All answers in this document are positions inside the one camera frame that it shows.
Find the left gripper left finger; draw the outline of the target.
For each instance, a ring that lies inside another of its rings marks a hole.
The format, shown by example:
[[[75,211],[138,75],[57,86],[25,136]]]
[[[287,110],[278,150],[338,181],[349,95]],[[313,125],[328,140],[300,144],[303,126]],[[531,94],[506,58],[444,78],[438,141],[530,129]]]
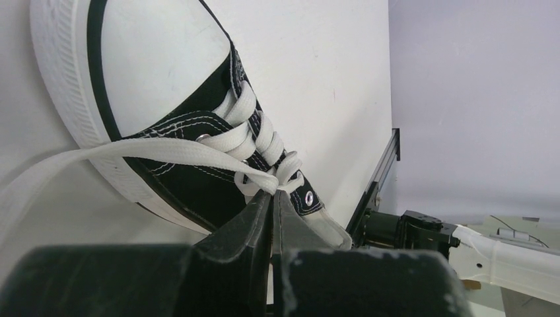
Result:
[[[194,245],[66,245],[27,253],[2,316],[264,316],[271,196]]]

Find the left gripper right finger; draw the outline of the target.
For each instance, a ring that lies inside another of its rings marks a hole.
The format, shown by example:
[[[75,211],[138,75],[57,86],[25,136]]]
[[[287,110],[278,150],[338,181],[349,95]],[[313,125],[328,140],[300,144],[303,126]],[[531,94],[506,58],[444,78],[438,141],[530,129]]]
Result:
[[[462,282],[427,250],[330,248],[277,192],[273,213],[276,316],[471,316]]]

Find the white shoelace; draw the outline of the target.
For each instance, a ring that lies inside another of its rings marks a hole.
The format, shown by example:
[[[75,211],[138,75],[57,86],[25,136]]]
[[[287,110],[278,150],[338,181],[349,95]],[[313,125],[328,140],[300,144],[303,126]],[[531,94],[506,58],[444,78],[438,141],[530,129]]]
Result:
[[[272,123],[260,113],[260,132],[250,131],[250,118],[257,99],[248,81],[241,81],[240,95],[232,106],[218,112],[233,129],[195,141],[167,137],[125,139],[91,149],[78,149],[46,158],[25,170],[1,191],[1,241],[27,214],[48,183],[69,165],[90,159],[133,157],[187,166],[205,166],[234,172],[234,183],[246,196],[263,190],[288,194],[304,185],[297,152],[284,154],[284,144]]]

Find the black white canvas sneaker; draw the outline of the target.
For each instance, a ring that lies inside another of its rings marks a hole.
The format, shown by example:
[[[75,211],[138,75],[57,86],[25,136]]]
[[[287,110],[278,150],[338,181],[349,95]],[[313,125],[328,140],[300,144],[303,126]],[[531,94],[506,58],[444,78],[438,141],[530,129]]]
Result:
[[[128,200],[183,227],[216,231],[262,189],[264,172],[290,210],[332,248],[349,234],[326,212],[264,114],[230,36],[203,1],[31,1],[41,76],[82,149],[156,141],[92,159]]]

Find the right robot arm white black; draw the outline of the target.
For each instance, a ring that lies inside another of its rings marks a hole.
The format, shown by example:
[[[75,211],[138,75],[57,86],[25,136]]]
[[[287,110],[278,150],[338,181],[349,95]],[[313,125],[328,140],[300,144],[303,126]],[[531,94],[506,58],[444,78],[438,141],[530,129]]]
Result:
[[[488,283],[559,303],[559,251],[507,236],[482,235],[416,211],[369,212],[359,245],[440,252],[461,280]]]

